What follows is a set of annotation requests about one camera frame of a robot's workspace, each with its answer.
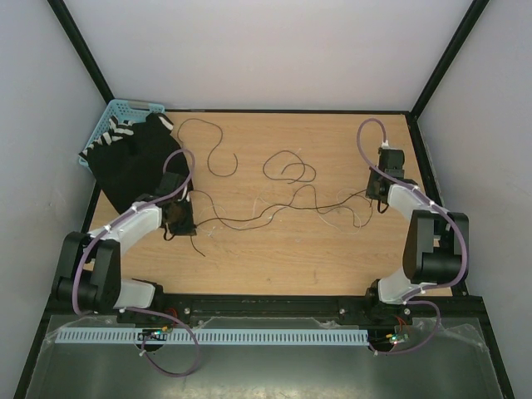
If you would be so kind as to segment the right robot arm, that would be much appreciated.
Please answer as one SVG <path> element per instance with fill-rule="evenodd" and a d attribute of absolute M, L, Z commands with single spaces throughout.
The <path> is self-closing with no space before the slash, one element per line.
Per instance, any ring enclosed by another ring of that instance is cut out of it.
<path fill-rule="evenodd" d="M 399 269 L 375 280 L 367 289 L 363 312 L 372 323 L 383 323 L 399 313 L 407 300 L 428 289 L 462 280 L 462 260 L 468 246 L 469 219 L 438 207 L 404 177 L 402 150 L 383 144 L 376 170 L 371 170 L 365 196 L 377 202 L 377 212 L 398 211 L 409 222 Z"/>

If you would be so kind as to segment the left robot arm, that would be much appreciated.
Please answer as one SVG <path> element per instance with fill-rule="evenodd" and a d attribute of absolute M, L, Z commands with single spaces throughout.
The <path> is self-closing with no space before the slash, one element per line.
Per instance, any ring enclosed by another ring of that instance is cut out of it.
<path fill-rule="evenodd" d="M 147 234 L 168 229 L 191 216 L 191 177 L 165 172 L 152 195 L 141 195 L 117 218 L 87 233 L 63 240 L 52 283 L 53 299 L 70 303 L 75 313 L 136 311 L 147 322 L 165 315 L 156 284 L 122 278 L 121 259 Z"/>

